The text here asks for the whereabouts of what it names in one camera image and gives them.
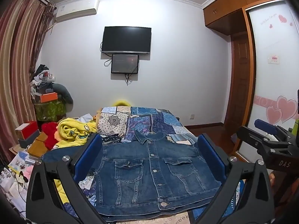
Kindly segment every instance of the red plush toy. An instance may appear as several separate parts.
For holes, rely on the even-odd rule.
[[[41,130],[48,136],[44,141],[44,145],[49,150],[52,150],[53,146],[58,142],[54,138],[54,133],[57,131],[56,126],[58,124],[56,122],[44,123],[41,125]]]

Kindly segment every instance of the blue gripper pad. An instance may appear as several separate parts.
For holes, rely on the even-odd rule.
[[[257,119],[255,121],[255,127],[264,131],[264,132],[267,132],[268,134],[270,135],[276,135],[277,134],[277,130],[276,130],[276,127],[274,125],[271,125],[261,119]]]
[[[218,154],[203,135],[198,137],[197,145],[214,178],[224,184],[226,180],[225,165]]]
[[[85,149],[84,153],[78,160],[75,165],[75,176],[74,181],[79,183],[84,180],[95,161],[95,158],[98,156],[102,148],[102,137],[97,134],[89,146]]]

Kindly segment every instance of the tv screen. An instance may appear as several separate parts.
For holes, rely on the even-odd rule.
[[[151,35],[151,28],[105,27],[102,52],[149,54]]]
[[[138,55],[113,54],[111,62],[111,73],[137,74]]]

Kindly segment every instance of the jacket chest pocket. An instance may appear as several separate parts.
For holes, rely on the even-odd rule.
[[[115,161],[115,179],[125,183],[134,183],[142,178],[143,159]]]
[[[174,176],[186,177],[197,171],[190,158],[165,159],[165,163]]]

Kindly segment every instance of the air conditioner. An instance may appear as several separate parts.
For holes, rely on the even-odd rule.
[[[56,21],[65,20],[97,14],[99,0],[80,0],[77,2],[67,3],[58,8]]]

